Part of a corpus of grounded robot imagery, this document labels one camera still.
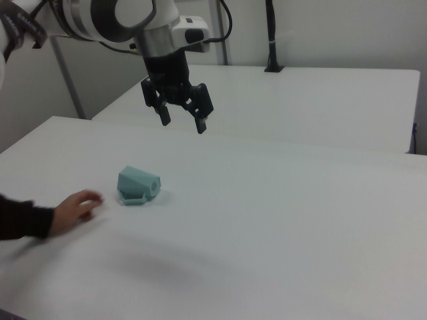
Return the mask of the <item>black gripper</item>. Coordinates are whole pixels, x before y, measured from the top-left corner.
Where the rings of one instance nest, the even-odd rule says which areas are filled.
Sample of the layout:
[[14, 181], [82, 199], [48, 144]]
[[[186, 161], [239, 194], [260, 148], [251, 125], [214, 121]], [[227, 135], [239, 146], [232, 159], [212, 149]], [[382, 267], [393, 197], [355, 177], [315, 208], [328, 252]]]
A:
[[214, 106], [204, 83], [190, 84], [185, 51], [179, 49], [161, 57], [144, 57], [143, 61], [148, 72], [148, 77], [141, 81], [145, 104], [155, 110], [161, 124], [166, 126], [171, 122], [167, 102], [182, 104], [193, 116], [197, 132], [202, 134]]

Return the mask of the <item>person's bare hand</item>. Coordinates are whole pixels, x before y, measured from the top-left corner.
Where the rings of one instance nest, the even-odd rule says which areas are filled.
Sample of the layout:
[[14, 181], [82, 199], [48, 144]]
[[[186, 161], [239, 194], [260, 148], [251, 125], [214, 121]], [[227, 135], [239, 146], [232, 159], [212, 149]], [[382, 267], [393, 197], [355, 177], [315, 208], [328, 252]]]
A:
[[93, 210], [103, 204], [103, 197], [96, 191], [82, 190], [63, 200], [54, 208], [50, 234], [66, 231], [79, 222], [93, 219]]

